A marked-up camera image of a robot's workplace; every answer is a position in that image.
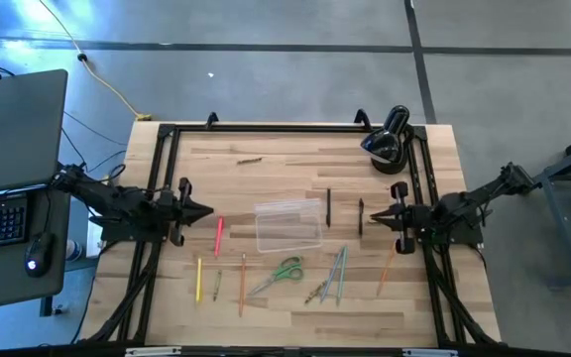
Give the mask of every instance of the gray floor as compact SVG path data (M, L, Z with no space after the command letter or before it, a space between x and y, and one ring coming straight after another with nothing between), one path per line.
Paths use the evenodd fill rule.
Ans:
M424 46L571 48L568 0L413 2ZM411 45L401 0L48 3L75 37L96 42ZM67 69L67 110L117 141L129 139L133 115L85 73L74 51L36 49L21 39L64 34L37 1L0 0L0 65L18 73ZM412 123L426 120L412 54L86 52L138 110L158 120L205 120L217 111L227 121L348 122L363 107L380 121L395 104L411 110ZM571 57L426 55L425 64L437 122L454 125L469 187L493 179L508 161L538 173L571 143ZM64 127L91 165L122 149L66 117ZM66 143L60 159L78 162ZM504 341L571 352L571 288L546 286L568 273L567 256L543 196L503 198L491 207L486 258ZM69 342L92 276L93 269L67 273L58 299L72 314L39 319L37 301L0 307L0 348Z

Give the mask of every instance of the computer mouse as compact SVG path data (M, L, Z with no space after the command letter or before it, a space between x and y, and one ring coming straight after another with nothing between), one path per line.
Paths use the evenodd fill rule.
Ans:
M26 249L26 274L28 274L29 277L38 278L50 269L55 235L42 232L32 236L31 240L32 243Z

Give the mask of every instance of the pink marker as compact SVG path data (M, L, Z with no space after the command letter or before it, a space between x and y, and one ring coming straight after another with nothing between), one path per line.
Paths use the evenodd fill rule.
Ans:
M219 245L222 242L223 229L224 229L224 217L220 216L217 222L217 236L215 237L215 257L219 257Z

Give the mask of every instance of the scissors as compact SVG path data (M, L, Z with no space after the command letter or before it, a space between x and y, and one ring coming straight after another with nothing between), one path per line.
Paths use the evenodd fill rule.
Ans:
M301 267L302 261L303 259L298 256L285 259L281 264L279 264L279 267L270 275L270 277L265 279L261 284L249 292L248 296L255 295L279 280L292 279L299 281L303 279L303 268Z

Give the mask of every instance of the wooden tabletop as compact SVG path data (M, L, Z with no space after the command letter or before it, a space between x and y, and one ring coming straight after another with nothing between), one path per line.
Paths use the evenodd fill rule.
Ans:
M160 123L136 123L120 178L123 185L146 187ZM427 126L428 142L440 194L464 190L460 161L448 125ZM215 214L184 230L183 247L165 243L149 321L148 344L262 346L435 346L426 274L420 250L396 255L388 280L376 297L382 267L396 232L365 224L358 235L358 200L365 220L392 203L389 187L410 182L408 166L398 175L375 171L359 148L363 134L181 133L173 187L181 177L193 184L193 200ZM158 185L170 149L167 140ZM237 161L262 157L258 163ZM325 226L326 189L332 189L332 224ZM254 205L320 198L323 245L295 252L303 257L304 279L281 281L248 297L238 315L241 255L247 256L246 291L268 277L293 252L257 251ZM409 195L407 202L413 200ZM225 217L221 252L214 257L217 216ZM340 305L334 297L306 305L307 295L327 279L336 255L349 248ZM121 300L131 267L133 243L120 243L98 265L81 337L98 330ZM201 303L195 302L196 265L201 257ZM486 332L499 330L482 261L466 246L452 246L451 257L460 299ZM212 296L223 271L217 301ZM334 282L330 293L335 294ZM449 335L450 313L444 304ZM132 325L138 320L134 310Z

